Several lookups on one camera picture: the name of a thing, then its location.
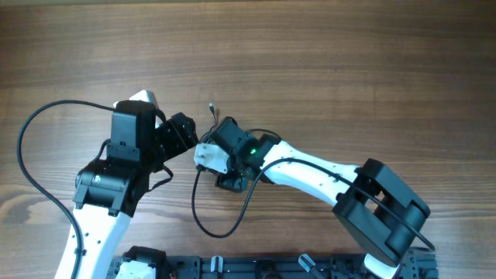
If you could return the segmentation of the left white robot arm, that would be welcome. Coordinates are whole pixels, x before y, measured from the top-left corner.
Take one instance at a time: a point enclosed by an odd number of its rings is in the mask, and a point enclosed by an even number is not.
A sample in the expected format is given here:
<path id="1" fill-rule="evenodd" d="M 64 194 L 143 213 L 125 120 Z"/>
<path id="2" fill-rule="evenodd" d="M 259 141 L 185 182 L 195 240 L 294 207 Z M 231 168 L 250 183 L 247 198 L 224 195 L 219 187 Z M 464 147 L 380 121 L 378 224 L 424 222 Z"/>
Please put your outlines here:
<path id="1" fill-rule="evenodd" d="M 120 101 L 106 158 L 91 161 L 75 179 L 73 216 L 83 246 L 71 229 L 56 276 L 104 278 L 139 200 L 154 189 L 150 175 L 197 143 L 195 121 L 185 114 L 166 119 L 153 103 Z"/>

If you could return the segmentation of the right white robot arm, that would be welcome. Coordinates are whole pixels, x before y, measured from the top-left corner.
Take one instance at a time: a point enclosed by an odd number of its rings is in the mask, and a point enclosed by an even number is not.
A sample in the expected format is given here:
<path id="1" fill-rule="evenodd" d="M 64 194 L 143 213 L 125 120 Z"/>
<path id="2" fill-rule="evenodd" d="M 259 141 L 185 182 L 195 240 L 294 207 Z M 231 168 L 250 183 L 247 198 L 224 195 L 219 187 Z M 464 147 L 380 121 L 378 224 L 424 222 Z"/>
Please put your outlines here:
<path id="1" fill-rule="evenodd" d="M 363 265 L 378 278 L 393 278 L 420 233 L 428 205 L 379 160 L 338 164 L 303 153 L 277 134 L 256 137 L 224 118 L 196 147 L 195 164 L 217 174 L 218 186 L 244 191 L 248 181 L 286 185 L 330 205 L 365 250 Z"/>

